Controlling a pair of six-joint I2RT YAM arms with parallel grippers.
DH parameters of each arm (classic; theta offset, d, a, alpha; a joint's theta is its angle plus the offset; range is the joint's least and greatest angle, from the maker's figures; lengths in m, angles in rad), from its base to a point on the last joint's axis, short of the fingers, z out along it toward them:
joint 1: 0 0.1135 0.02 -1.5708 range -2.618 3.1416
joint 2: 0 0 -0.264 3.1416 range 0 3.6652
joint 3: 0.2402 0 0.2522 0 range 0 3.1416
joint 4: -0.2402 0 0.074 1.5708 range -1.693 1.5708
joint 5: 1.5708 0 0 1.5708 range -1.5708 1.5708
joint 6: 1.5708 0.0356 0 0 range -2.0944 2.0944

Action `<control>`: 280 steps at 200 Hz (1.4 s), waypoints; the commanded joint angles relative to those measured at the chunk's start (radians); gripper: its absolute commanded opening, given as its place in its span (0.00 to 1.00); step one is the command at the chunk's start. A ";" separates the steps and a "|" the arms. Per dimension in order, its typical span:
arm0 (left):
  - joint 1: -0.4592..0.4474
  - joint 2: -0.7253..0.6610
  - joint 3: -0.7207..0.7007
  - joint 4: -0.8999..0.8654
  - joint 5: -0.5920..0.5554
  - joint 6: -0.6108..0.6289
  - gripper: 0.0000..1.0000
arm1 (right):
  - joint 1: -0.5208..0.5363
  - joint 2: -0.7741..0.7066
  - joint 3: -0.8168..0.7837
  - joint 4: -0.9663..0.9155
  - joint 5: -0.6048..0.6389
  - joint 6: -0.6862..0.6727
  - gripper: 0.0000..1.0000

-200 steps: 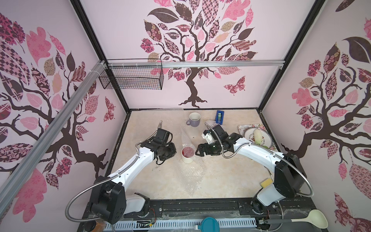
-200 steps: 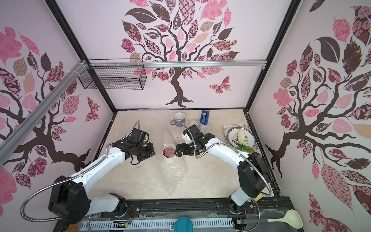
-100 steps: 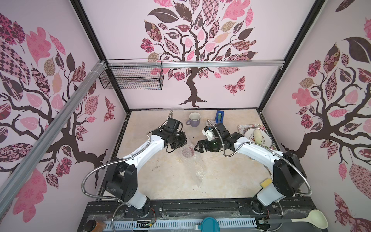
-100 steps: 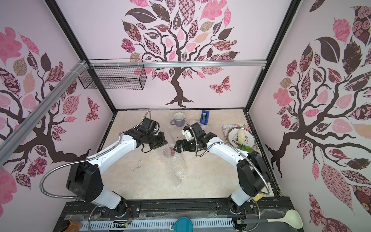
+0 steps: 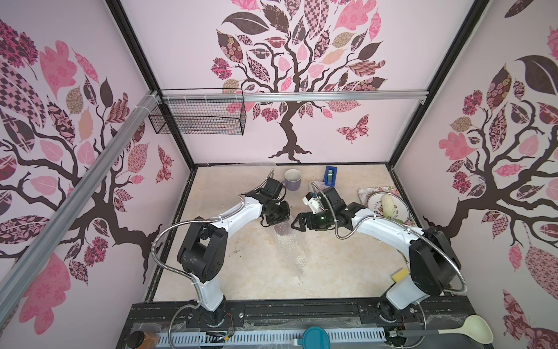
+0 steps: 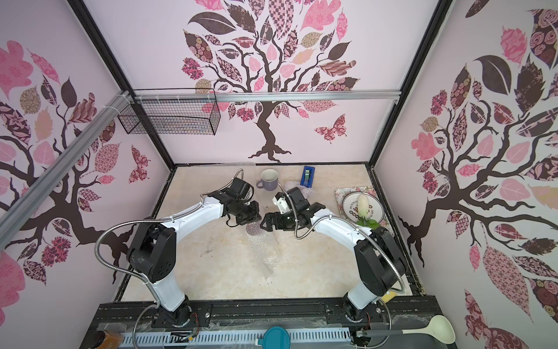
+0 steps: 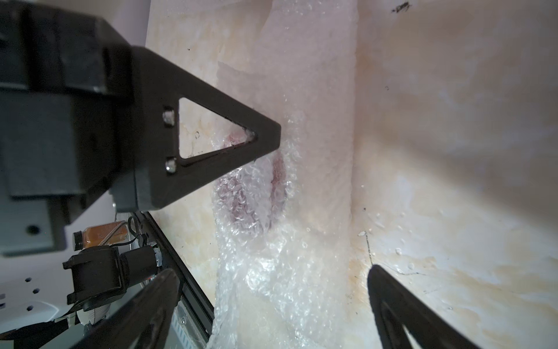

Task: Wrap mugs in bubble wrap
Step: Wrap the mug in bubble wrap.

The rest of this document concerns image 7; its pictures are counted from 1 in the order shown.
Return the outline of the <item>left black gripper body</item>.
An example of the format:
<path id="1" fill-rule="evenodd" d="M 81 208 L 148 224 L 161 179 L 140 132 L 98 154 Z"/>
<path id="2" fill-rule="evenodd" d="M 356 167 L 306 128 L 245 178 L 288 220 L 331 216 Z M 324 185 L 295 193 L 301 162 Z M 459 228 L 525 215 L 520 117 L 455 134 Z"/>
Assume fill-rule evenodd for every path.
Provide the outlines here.
<path id="1" fill-rule="evenodd" d="M 101 17 L 1 3 L 1 254 L 64 250 L 120 169 L 130 44 Z"/>

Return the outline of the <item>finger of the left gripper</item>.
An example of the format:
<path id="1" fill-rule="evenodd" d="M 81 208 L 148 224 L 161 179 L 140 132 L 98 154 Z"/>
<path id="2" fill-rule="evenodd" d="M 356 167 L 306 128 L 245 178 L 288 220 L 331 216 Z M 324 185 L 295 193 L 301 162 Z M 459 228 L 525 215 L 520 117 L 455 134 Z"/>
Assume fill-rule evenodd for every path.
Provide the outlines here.
<path id="1" fill-rule="evenodd" d="M 279 123 L 149 49 L 132 47 L 127 71 L 110 189 L 118 212 L 162 209 L 279 148 Z"/>

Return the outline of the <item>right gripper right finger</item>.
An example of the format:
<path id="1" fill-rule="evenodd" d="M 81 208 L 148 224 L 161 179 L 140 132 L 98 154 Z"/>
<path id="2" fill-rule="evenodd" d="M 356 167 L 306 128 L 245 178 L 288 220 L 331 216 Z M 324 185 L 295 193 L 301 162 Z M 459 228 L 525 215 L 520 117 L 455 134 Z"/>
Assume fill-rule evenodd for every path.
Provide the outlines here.
<path id="1" fill-rule="evenodd" d="M 372 266 L 367 283 L 371 309 L 383 348 L 411 348 L 409 336 L 421 348 L 477 347 L 382 266 Z"/>

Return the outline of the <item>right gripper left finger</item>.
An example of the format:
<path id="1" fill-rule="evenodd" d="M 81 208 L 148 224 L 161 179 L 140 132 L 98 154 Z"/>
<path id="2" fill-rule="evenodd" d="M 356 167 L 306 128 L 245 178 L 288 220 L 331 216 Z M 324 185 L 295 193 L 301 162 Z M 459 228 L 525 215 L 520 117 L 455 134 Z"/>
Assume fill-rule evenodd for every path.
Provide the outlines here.
<path id="1" fill-rule="evenodd" d="M 180 280 L 168 268 L 75 348 L 163 348 L 179 300 Z"/>

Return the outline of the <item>white mug red inside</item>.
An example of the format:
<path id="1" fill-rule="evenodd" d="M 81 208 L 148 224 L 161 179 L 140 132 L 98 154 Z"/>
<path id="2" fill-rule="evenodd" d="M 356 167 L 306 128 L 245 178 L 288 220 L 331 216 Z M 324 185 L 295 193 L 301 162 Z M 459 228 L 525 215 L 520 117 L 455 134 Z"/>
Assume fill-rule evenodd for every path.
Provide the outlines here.
<path id="1" fill-rule="evenodd" d="M 232 235 L 268 232 L 285 200 L 286 165 L 280 150 L 223 175 L 212 193 L 217 225 Z"/>

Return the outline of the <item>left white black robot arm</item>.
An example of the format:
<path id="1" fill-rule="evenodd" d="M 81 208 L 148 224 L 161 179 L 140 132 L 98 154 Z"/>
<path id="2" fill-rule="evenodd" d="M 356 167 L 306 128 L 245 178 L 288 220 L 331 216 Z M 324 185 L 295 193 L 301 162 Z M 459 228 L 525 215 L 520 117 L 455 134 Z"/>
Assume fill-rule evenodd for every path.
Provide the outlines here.
<path id="1" fill-rule="evenodd" d="M 128 212 L 130 250 L 80 245 L 59 266 L 18 263 L 1 283 L 1 338 L 40 348 L 137 293 L 79 348 L 162 348 L 184 311 L 202 343 L 214 309 L 151 217 L 277 150 L 281 127 L 101 17 L 1 3 L 1 254 L 66 248 L 65 228 L 104 193 Z"/>

